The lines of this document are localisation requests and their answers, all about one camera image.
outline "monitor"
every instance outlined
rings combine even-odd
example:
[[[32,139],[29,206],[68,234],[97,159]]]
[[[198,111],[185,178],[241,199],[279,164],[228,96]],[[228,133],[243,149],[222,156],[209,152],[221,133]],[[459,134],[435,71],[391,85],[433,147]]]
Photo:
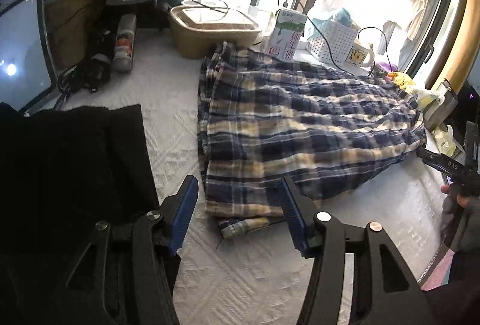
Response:
[[[24,112],[56,85],[43,0],[17,0],[0,13],[0,102]]]

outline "spray can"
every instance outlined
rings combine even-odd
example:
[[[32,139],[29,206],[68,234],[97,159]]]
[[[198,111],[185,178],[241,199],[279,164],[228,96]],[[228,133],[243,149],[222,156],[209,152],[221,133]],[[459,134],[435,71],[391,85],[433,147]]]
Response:
[[[131,72],[134,67],[136,25],[135,14],[126,14],[120,18],[112,61],[112,69],[116,72]]]

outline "pink fabric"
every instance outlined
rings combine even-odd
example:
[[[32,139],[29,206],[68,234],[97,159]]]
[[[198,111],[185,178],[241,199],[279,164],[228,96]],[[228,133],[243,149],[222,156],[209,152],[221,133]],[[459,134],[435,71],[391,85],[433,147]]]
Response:
[[[428,291],[432,288],[437,288],[442,285],[442,281],[445,278],[445,275],[448,272],[450,265],[452,264],[454,254],[455,252],[453,252],[451,249],[448,250],[443,259],[440,260],[440,263],[438,263],[436,268],[433,270],[430,277],[421,287],[423,291]]]

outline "container lid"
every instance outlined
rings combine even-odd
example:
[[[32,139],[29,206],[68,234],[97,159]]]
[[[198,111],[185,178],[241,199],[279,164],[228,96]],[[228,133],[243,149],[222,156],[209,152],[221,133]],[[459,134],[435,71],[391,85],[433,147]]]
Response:
[[[212,10],[205,7],[186,7],[177,13],[188,27],[198,30],[257,30],[258,24],[237,10]]]

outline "white plastic basket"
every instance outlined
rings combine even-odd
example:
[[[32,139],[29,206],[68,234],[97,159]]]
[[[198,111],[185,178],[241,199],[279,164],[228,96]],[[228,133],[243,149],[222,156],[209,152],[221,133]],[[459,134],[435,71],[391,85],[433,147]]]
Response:
[[[330,44],[335,63],[342,64],[347,59],[350,49],[352,49],[357,30],[332,20],[323,22],[319,29]],[[318,61],[332,64],[328,46],[316,29],[314,34],[307,39],[306,49]]]

